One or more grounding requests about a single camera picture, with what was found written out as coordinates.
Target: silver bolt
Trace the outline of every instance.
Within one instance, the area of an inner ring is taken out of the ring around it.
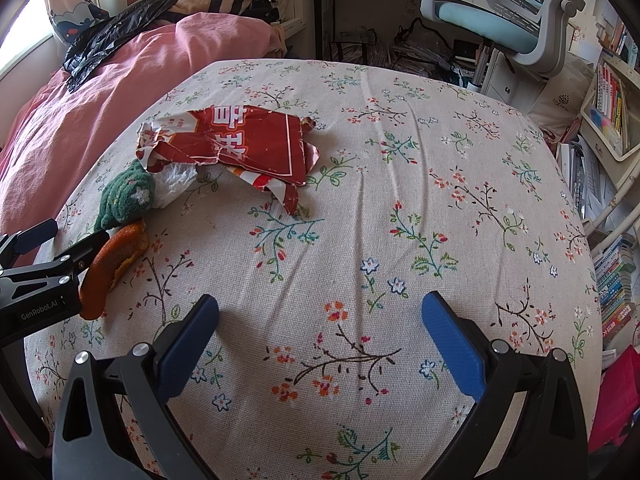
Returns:
[[[76,363],[81,365],[89,360],[89,352],[82,350],[78,355],[76,355]]]
[[[502,339],[496,339],[491,342],[491,348],[494,349],[494,352],[497,354],[506,354],[509,351],[509,344]]]
[[[138,343],[131,350],[131,353],[136,357],[142,357],[143,355],[148,354],[148,352],[149,352],[149,345],[146,343]]]
[[[551,355],[556,361],[562,362],[566,359],[566,352],[561,348],[554,348],[554,350],[551,352]]]

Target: pink blanket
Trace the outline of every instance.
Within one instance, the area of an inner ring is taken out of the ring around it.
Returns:
[[[59,70],[22,107],[2,150],[0,233],[55,218],[116,137],[189,76],[214,61],[275,57],[268,53],[280,47],[265,22],[198,13],[129,41],[73,94]]]

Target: green knitted object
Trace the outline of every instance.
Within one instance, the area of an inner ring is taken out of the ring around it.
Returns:
[[[100,212],[94,229],[130,224],[151,208],[156,181],[136,159],[102,191]]]

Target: office chair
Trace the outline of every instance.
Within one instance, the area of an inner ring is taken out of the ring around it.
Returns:
[[[422,0],[420,4],[420,12],[428,20],[452,23],[483,38],[469,89],[480,91],[484,69],[494,48],[544,77],[555,76],[562,70],[568,20],[584,9],[584,0],[487,2],[496,14],[453,2]]]

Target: table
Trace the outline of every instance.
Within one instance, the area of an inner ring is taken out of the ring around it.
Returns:
[[[105,316],[25,341],[50,426],[76,353],[117,356],[152,341],[207,292],[220,325],[170,407],[221,479],[420,479],[472,406],[420,320],[422,297],[438,290],[489,339],[533,354],[562,347],[591,427],[600,313],[570,194],[531,122],[449,84],[314,60],[214,63],[109,147],[37,261],[91,231],[143,120],[213,104],[316,120],[306,139],[321,155],[298,215],[217,166],[151,210],[150,247]],[[157,470],[119,403],[143,463]]]

